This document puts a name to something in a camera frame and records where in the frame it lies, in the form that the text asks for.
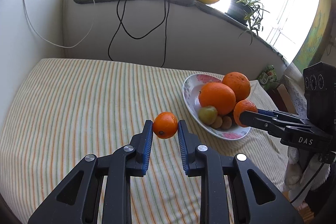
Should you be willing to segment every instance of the metal pivot cap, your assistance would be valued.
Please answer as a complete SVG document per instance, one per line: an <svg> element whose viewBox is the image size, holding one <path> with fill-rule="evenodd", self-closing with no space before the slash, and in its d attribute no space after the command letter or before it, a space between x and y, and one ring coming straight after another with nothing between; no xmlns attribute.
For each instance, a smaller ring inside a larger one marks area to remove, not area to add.
<svg viewBox="0 0 336 224"><path fill-rule="evenodd" d="M245 161L247 159L246 155L244 154L238 154L237 155L237 160L240 160L240 161Z"/></svg>
<svg viewBox="0 0 336 224"><path fill-rule="evenodd" d="M85 156L86 161L93 161L95 159L94 154L88 154Z"/></svg>
<svg viewBox="0 0 336 224"><path fill-rule="evenodd" d="M124 151L125 151L125 152L131 152L133 149L134 149L134 147L131 146L131 145L126 145L126 146L124 146Z"/></svg>
<svg viewBox="0 0 336 224"><path fill-rule="evenodd" d="M204 152L208 150L208 147L204 144L201 144L197 147L197 149Z"/></svg>

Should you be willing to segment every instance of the camera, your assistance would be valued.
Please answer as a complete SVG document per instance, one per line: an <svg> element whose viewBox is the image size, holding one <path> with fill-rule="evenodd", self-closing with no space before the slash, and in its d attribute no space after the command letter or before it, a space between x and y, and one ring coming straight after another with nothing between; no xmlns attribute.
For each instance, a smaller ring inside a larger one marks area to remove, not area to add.
<svg viewBox="0 0 336 224"><path fill-rule="evenodd" d="M329 149L336 151L336 68L319 62L303 70L307 118L333 136Z"/></svg>

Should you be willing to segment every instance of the small orange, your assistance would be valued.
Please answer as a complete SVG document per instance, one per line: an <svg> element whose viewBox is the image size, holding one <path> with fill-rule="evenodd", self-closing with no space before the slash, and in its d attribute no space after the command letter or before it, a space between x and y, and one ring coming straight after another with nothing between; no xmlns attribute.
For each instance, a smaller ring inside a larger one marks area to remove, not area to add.
<svg viewBox="0 0 336 224"><path fill-rule="evenodd" d="M235 93L227 85L217 82L205 84L198 95L201 107L214 106L218 115L230 113L236 105Z"/></svg>
<svg viewBox="0 0 336 224"><path fill-rule="evenodd" d="M239 72L231 72L224 76L222 83L229 86L236 96L236 101L245 100L251 92L248 78Z"/></svg>
<svg viewBox="0 0 336 224"><path fill-rule="evenodd" d="M252 112L258 112L257 107L253 102L249 100L242 100L238 102L235 106L235 109L233 110L233 117L235 119L236 124L238 124L241 127L247 127L246 125L242 124L239 120L239 116L244 111L252 111Z"/></svg>
<svg viewBox="0 0 336 224"><path fill-rule="evenodd" d="M168 139L174 136L177 128L177 118L171 112L160 113L153 122L153 131L160 139Z"/></svg>

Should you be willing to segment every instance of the black cable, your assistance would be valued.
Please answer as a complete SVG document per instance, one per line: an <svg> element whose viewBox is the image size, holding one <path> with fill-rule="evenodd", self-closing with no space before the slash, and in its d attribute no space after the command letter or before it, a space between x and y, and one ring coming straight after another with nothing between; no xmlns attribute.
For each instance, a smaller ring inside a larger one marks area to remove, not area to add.
<svg viewBox="0 0 336 224"><path fill-rule="evenodd" d="M330 51L328 53L328 45L327 45L327 56L329 56L329 54L331 53L331 48L332 48L333 45L330 44Z"/></svg>
<svg viewBox="0 0 336 224"><path fill-rule="evenodd" d="M317 169L317 171L315 172L315 174L310 178L310 180L307 182L307 184L301 189L301 191L298 193L298 195L291 201L291 203L293 203L295 200L298 199L298 197L303 193L303 191L307 188L307 186L313 181L313 179L317 176L317 174L319 173L319 171L322 169L324 164L321 164L320 167Z"/></svg>
<svg viewBox="0 0 336 224"><path fill-rule="evenodd" d="M125 0L125 3L124 3L124 10L123 10L123 15L122 15L122 17L121 17L121 20L124 18L126 2L127 2L127 0ZM107 53L108 53L109 58L111 59L111 61L113 61L113 59L112 59L111 56L110 56L110 48L111 48L113 39L115 38L115 36L117 35L117 32L118 32L119 29L120 29L120 26L121 26L121 22L119 22L119 26L118 26L117 30L115 31L115 33L114 33L114 35L113 35L113 37L112 37L112 39L111 39L111 42L110 42L110 45L109 45L109 48L108 48L108 51L107 51Z"/></svg>
<svg viewBox="0 0 336 224"><path fill-rule="evenodd" d="M120 23L121 23L121 26L123 27L125 33L126 33L129 37L131 37L131 38L133 38L133 39L136 39L136 40L143 39L144 37L146 37L147 35L149 35L152 31L154 31L155 29L157 29L158 27L160 27L160 26L164 23L164 21L165 21L165 19L166 19L166 0L164 0L165 15L164 15L164 17L163 17L162 22L161 22L159 25L157 25L156 27L154 27L152 30L150 30L148 33L146 33L145 35L143 35L142 37L134 37L133 35L131 35L131 34L126 30L126 28L125 28L125 26L124 26L124 23L122 22L122 20L121 20L121 18L120 18L120 16L119 16L118 6L119 6L119 3L117 4L117 17L118 17L118 19L119 19L119 21L120 21Z"/></svg>
<svg viewBox="0 0 336 224"><path fill-rule="evenodd" d="M122 20L123 20L124 15L125 15L125 8L126 8L126 2L127 2L127 0L125 0L125 3L124 3L124 9L123 9L123 13L122 13L121 18L120 18L120 16L119 16L119 4L120 4L120 1L121 1L121 0L118 0L118 3L117 3L117 17L118 17L118 19L119 19L119 26L118 26L116 32L114 33L114 35L113 35L113 37L112 37L112 39L111 39L111 41L110 41L110 45L109 45L109 48L108 48L108 56L109 56L109 58L111 59L111 61L113 61L113 59L112 59L111 56L110 56L110 48L111 48L113 39L115 38L115 36L117 35L117 33L118 33L119 29L120 29L120 26L123 27L123 29L125 30L126 34L127 34L129 37L131 37L131 38L133 38L133 39L136 39L136 40L139 40L139 39L142 39L142 38L146 37L146 36L149 35L152 31L154 31L155 29L157 29L158 27L160 27L160 26L163 24L163 22L166 20L166 24L165 24L165 50L164 50L163 63L162 63L162 65L161 65L161 67L163 67L164 63L166 62L167 20L168 20L168 14L169 14L169 10L170 10L170 2L169 2L169 0L167 0L167 1L168 1L168 10L167 10L167 11L166 11L166 0L164 0L164 12L165 12L165 13L164 13L164 17L163 17L162 22L161 22L159 25L157 25L156 27L154 27L152 30L150 30L147 34L145 34L145 35L142 36L142 37L134 37L134 36L132 36L132 35L126 30L126 28L125 28L125 26L124 26Z"/></svg>

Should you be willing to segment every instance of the camera lens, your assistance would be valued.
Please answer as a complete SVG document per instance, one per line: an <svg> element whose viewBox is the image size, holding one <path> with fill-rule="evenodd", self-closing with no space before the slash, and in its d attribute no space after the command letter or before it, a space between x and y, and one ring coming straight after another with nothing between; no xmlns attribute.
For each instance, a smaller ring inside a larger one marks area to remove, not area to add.
<svg viewBox="0 0 336 224"><path fill-rule="evenodd" d="M323 76L319 75L319 78L317 80L318 80L319 88L322 89L324 86Z"/></svg>
<svg viewBox="0 0 336 224"><path fill-rule="evenodd" d="M310 77L310 86L311 86L312 90L316 89L316 77L315 77L315 75L312 75Z"/></svg>
<svg viewBox="0 0 336 224"><path fill-rule="evenodd" d="M305 84L306 84L306 88L308 89L308 87L309 87L309 79L308 79L308 77L306 77L306 79L304 81L305 81Z"/></svg>

